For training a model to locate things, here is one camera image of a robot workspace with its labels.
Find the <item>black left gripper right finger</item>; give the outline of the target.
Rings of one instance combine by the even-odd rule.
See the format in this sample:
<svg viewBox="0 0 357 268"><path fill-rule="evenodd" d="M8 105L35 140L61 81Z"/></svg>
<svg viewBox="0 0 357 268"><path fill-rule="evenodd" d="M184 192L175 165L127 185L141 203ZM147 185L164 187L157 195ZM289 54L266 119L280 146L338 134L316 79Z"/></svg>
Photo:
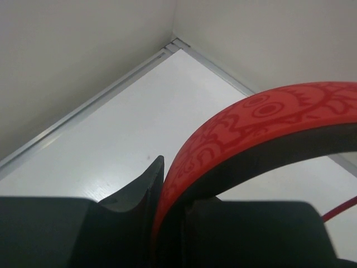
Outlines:
<svg viewBox="0 0 357 268"><path fill-rule="evenodd" d="M305 202L213 199L185 210L165 267L355 267L337 257L324 223Z"/></svg>

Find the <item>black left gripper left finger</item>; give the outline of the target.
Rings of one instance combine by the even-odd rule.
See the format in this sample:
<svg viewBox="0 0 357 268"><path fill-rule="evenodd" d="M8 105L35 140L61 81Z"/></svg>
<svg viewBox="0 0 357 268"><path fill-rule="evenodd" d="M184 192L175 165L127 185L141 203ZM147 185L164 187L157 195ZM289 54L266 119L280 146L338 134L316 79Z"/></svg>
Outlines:
<svg viewBox="0 0 357 268"><path fill-rule="evenodd" d="M2 267L149 267L164 158L99 202L1 198Z"/></svg>

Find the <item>red black headphones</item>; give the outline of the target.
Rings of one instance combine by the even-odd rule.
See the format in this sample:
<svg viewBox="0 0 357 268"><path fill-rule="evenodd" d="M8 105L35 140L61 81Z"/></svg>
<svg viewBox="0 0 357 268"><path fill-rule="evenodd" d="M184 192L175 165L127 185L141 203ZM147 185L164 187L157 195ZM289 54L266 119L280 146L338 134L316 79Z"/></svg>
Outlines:
<svg viewBox="0 0 357 268"><path fill-rule="evenodd" d="M356 150L356 83L271 89L222 110L184 143L164 182L152 247L173 243L178 214L275 168Z"/></svg>

